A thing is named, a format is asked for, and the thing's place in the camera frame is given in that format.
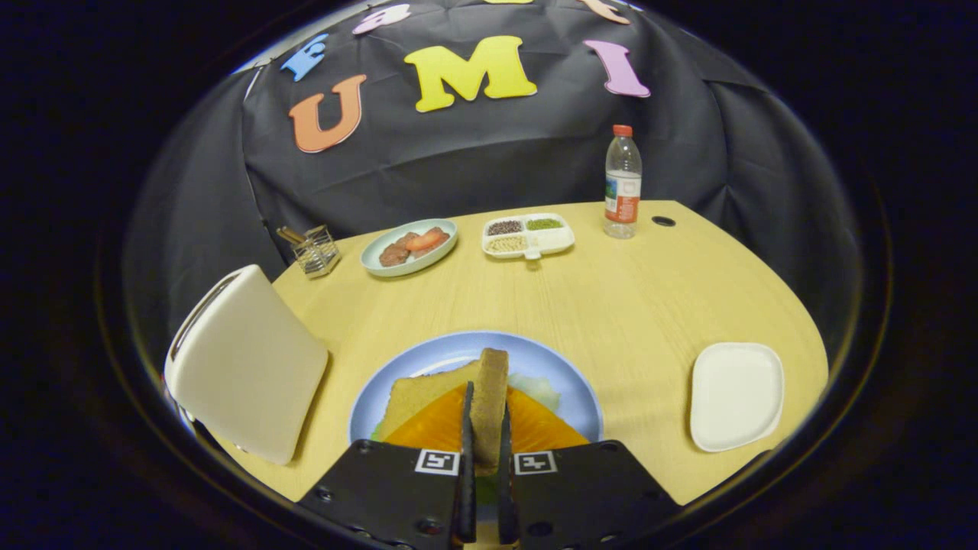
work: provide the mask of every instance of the bread slice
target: bread slice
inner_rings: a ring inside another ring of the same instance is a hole
[[[387,410],[376,431],[378,441],[387,438],[424,409],[428,403],[466,382],[473,382],[479,372],[479,361],[471,361],[464,367],[438,374],[399,378],[390,389]]]
[[[472,454],[475,474],[489,476],[499,467],[499,447],[506,411],[506,382],[510,373],[510,355],[486,347],[479,358],[479,371],[472,395]]]
[[[486,347],[477,361],[454,371],[398,379],[391,388],[390,399],[377,428],[376,438],[386,441],[429,403],[461,384],[473,382],[469,417],[472,420],[475,473],[479,476],[494,474],[499,466],[509,373],[510,355],[505,351]]]

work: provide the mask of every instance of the white chair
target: white chair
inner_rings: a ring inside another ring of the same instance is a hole
[[[222,279],[184,320],[163,378],[212,433],[286,464],[328,360],[323,342],[249,265]]]

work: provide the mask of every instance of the yellow letter m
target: yellow letter m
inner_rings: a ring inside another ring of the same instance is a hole
[[[444,81],[468,101],[475,99],[482,78],[489,75],[485,94],[491,98],[532,96],[537,85],[526,79],[516,51],[523,41],[516,36],[483,38],[468,61],[444,46],[431,46],[412,52],[404,58],[418,70],[422,98],[415,107],[422,113],[444,109],[455,103],[455,96],[445,91]]]

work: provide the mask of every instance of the wooden table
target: wooden table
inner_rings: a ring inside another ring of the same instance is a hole
[[[825,349],[798,298],[757,256],[674,202],[643,201],[638,234],[601,230],[603,203],[541,206],[454,218],[459,241],[418,273],[381,279],[360,265],[377,235],[338,242],[342,261],[307,280],[293,265],[274,287],[331,353],[295,458],[277,466],[215,434],[246,470],[298,500],[347,448],[353,401],[395,355],[448,333],[497,330],[557,350],[587,377],[620,439],[679,504],[687,504],[777,445],[805,419],[828,375]],[[576,245],[539,261],[496,260],[480,247],[494,217],[556,212]],[[654,215],[676,221],[664,227]],[[784,408],[773,434],[709,453],[689,435],[690,374],[717,342],[769,345],[784,368]]]

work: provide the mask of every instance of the blue letter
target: blue letter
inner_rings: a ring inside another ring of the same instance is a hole
[[[295,52],[295,55],[282,64],[282,70],[289,69],[294,72],[295,82],[301,80],[306,75],[306,72],[309,72],[319,62],[323,61],[323,50],[326,49],[323,40],[326,40],[327,36],[329,35],[324,33],[310,40],[308,44],[303,46],[301,50]]]

